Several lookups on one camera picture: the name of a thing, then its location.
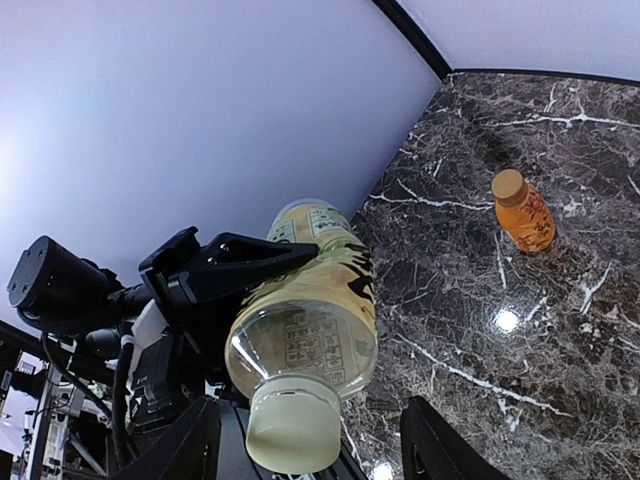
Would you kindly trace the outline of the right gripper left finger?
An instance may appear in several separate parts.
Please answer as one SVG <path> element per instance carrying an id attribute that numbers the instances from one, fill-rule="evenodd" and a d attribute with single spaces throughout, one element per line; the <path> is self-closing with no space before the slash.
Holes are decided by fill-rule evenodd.
<path id="1" fill-rule="evenodd" d="M 108 477 L 248 479 L 247 419 L 248 400 L 240 395 L 206 395 L 156 413 L 142 404 L 125 426 L 128 457 Z"/>

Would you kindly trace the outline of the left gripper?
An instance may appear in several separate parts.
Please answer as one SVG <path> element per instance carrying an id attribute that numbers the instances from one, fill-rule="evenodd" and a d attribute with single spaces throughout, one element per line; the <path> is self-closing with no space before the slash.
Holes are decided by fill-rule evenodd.
<path id="1" fill-rule="evenodd" d="M 319 254 L 315 243 L 271 242 L 229 232 L 201 247 L 197 232 L 194 226 L 179 231 L 139 266 L 143 286 L 175 338 L 170 360 L 174 407 L 204 395 L 208 382 L 227 379 L 222 330 L 206 323 L 203 306 L 191 303 L 209 303 L 282 277 Z"/>

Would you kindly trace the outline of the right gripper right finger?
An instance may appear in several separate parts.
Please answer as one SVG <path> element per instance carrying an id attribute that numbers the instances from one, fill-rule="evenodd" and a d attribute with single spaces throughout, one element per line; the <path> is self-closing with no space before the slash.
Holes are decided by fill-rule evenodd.
<path id="1" fill-rule="evenodd" d="M 509 480 L 421 396 L 403 409 L 400 436 L 405 479 Z"/>

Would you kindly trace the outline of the pale green bottle cap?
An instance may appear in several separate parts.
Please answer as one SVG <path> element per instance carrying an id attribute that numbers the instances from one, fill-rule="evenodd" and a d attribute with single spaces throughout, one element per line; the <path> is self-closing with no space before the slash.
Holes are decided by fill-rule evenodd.
<path id="1" fill-rule="evenodd" d="M 251 399 L 245 447 L 266 470 L 291 475 L 325 470 L 339 457 L 340 436 L 341 399 L 318 379 L 276 376 Z"/>

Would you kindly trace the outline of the green tea bottle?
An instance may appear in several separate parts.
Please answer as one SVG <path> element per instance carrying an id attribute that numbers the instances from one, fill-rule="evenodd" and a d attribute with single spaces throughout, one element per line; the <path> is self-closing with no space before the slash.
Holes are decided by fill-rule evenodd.
<path id="1" fill-rule="evenodd" d="M 347 399 L 368 383 L 377 360 L 369 248 L 332 205 L 301 199 L 283 208 L 271 242 L 312 244 L 304 266 L 253 288 L 225 346 L 227 371 L 247 398 L 284 374 L 316 378 Z"/>

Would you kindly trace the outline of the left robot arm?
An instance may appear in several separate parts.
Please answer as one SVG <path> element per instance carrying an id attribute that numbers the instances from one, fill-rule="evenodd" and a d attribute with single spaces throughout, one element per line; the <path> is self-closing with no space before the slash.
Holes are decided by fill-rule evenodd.
<path id="1" fill-rule="evenodd" d="M 191 227 L 140 264 L 139 285 L 124 287 L 43 236 L 22 253 L 7 291 L 47 359 L 80 390 L 105 381 L 105 361 L 115 361 L 112 400 L 98 406 L 112 431 L 115 478 L 213 479 L 221 419 L 205 386 L 238 399 L 224 349 L 241 302 L 318 253 L 310 243 L 233 233 L 201 245 Z"/>

